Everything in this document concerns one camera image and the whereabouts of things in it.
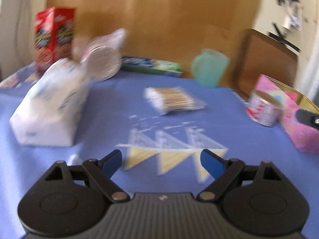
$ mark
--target metal screw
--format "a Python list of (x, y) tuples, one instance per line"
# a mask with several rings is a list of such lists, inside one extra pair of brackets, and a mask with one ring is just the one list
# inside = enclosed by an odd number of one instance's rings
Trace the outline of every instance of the metal screw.
[(215, 193), (212, 193), (210, 191), (203, 191), (199, 197), (202, 199), (202, 200), (212, 200), (216, 197)]
[(111, 195), (111, 197), (112, 197), (112, 199), (114, 199), (116, 201), (121, 201), (121, 200), (127, 199), (127, 194), (123, 191), (117, 191), (117, 192), (114, 192)]

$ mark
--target brown cardboard backdrop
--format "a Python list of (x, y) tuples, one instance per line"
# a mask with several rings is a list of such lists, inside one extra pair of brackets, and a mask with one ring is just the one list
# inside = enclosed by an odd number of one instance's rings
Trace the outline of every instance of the brown cardboard backdrop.
[[(241, 31), (252, 28), (260, 0), (47, 0), (47, 6), (76, 7), (74, 59), (90, 39), (124, 27), (122, 54), (179, 62), (185, 77), (202, 48), (233, 57)], [(232, 64), (226, 70), (227, 85)]]

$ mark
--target red snack carton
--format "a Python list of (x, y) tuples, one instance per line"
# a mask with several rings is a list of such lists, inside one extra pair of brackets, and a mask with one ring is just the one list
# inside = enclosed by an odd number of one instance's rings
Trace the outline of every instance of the red snack carton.
[(74, 8), (52, 7), (39, 12), (35, 23), (35, 67), (38, 74), (57, 60), (71, 57)]

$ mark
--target plastic bag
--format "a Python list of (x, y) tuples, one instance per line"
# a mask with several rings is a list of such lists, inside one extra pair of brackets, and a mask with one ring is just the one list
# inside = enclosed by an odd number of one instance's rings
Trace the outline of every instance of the plastic bag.
[(153, 88), (144, 90), (144, 97), (160, 115), (172, 111), (193, 111), (206, 107), (206, 103), (190, 96), (180, 87), (176, 88)]
[(97, 37), (90, 42), (81, 58), (81, 64), (87, 67), (91, 79), (103, 81), (120, 70), (119, 50), (123, 46), (125, 37), (125, 29), (120, 28), (110, 35)]
[(89, 80), (83, 66), (68, 59), (55, 62), (10, 118), (18, 142), (72, 146), (88, 91)]

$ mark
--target cord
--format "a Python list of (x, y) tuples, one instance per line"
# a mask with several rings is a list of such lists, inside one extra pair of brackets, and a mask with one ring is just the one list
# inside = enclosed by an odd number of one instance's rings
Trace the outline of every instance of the cord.
[[(23, 1), (24, 0), (20, 0), (20, 4), (19, 4), (19, 8), (18, 8), (18, 18), (17, 18), (17, 23), (16, 23), (16, 26), (15, 26), (15, 32), (14, 32), (14, 49), (15, 49), (15, 53), (16, 53), (16, 56), (18, 58), (18, 60), (20, 61), (20, 63), (25, 66), (27, 65), (21, 54), (20, 54), (20, 51), (19, 51), (19, 41), (18, 41), (18, 35), (19, 35), (19, 25), (20, 25), (20, 21), (21, 21), (21, 13), (22, 13), (22, 6), (23, 6)], [(31, 28), (31, 21), (32, 21), (32, 16), (31, 16), (31, 4), (30, 4), (30, 0), (27, 0), (27, 7), (28, 7), (28, 16), (29, 16), (29, 30)]]

